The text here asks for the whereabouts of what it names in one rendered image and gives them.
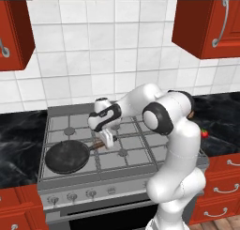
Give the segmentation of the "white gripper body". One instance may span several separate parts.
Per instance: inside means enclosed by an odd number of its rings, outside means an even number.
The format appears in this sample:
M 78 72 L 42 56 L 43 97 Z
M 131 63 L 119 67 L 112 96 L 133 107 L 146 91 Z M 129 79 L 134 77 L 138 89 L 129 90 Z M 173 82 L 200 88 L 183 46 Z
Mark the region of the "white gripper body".
M 113 147 L 114 142 L 117 140 L 117 137 L 112 135 L 108 129 L 102 130 L 99 133 L 99 137 L 107 148 Z

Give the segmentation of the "grey gas stove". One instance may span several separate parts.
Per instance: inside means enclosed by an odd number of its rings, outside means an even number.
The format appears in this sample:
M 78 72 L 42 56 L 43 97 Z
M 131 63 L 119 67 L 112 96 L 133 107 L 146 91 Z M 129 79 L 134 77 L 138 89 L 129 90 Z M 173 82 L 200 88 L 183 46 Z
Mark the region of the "grey gas stove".
M 112 148 L 92 150 L 88 163 L 73 174 L 59 175 L 45 164 L 46 152 L 61 141 L 77 140 L 91 146 L 100 142 L 87 125 L 91 103 L 56 106 L 48 109 L 37 179 L 37 192 L 45 214 L 59 211 L 62 216 L 103 207 L 117 207 L 150 200 L 146 182 L 165 161 L 167 138 L 150 131 L 140 116 L 127 117 L 112 129 L 117 137 Z M 108 194 L 115 187 L 115 194 Z M 95 190 L 94 199 L 86 192 Z M 67 195 L 74 192 L 74 203 Z M 54 207 L 50 196 L 59 201 Z

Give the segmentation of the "black frying pan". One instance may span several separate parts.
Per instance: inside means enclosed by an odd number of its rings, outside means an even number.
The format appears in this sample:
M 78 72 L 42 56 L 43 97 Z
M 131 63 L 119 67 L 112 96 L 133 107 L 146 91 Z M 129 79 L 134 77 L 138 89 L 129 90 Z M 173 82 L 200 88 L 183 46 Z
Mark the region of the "black frying pan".
M 99 149 L 103 146 L 103 142 L 88 146 L 77 140 L 61 141 L 51 146 L 46 152 L 45 164 L 56 174 L 73 174 L 83 169 L 88 163 L 92 150 Z

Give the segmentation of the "black oven door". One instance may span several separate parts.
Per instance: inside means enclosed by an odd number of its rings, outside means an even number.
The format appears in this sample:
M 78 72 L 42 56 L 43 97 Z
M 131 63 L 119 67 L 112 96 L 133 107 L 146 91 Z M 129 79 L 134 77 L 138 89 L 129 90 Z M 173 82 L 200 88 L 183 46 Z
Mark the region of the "black oven door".
M 144 230 L 157 206 L 135 207 L 78 220 L 52 223 L 49 230 Z

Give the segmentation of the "red base cupboard door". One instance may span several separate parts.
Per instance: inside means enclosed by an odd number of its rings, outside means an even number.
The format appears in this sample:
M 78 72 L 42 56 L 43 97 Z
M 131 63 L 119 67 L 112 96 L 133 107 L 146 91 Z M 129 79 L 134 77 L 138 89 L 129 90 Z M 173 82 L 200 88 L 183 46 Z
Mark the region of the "red base cupboard door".
M 49 230 L 42 207 L 28 207 L 0 213 L 0 230 L 11 230 L 12 224 L 18 224 L 17 230 Z

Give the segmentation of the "red drawer front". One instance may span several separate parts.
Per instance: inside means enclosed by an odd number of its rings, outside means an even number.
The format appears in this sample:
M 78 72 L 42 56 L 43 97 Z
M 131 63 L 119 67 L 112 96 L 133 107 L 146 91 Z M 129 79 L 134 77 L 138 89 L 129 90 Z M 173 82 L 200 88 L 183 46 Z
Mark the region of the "red drawer front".
M 199 196 L 197 204 L 219 202 L 226 197 L 234 197 L 240 193 L 240 175 L 208 176 L 204 194 Z
M 240 153 L 221 155 L 209 158 L 209 167 L 205 171 L 206 176 L 240 175 L 240 166 L 227 164 L 227 160 L 240 163 Z
M 219 202 L 208 202 L 205 204 L 197 204 L 192 212 L 189 224 L 197 224 L 202 222 L 211 222 L 234 216 L 240 205 L 240 198 L 225 198 Z

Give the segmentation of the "red wall cupboard door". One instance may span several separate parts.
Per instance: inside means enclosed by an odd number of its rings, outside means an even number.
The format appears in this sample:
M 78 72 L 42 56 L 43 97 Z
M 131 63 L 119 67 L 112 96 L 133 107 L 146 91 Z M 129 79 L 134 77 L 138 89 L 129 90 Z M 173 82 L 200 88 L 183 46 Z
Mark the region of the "red wall cupboard door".
M 0 39 L 9 57 L 0 50 L 0 71 L 24 70 L 36 48 L 25 0 L 0 0 Z
M 172 43 L 199 59 L 240 57 L 240 0 L 229 1 L 229 16 L 216 48 L 225 16 L 222 0 L 178 0 Z

